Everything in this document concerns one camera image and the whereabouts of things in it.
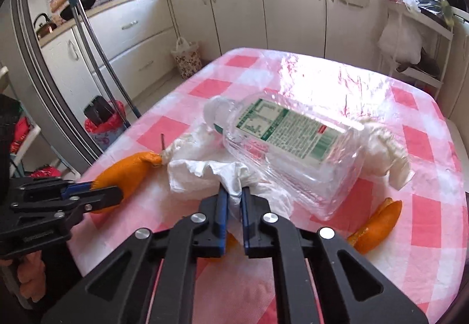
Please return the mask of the person's left hand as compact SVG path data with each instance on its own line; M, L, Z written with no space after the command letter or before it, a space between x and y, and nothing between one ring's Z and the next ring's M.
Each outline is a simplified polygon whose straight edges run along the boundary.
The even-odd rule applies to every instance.
M46 291L45 264L41 260L41 251L27 254L18 265L19 291L23 298L34 303L41 300Z

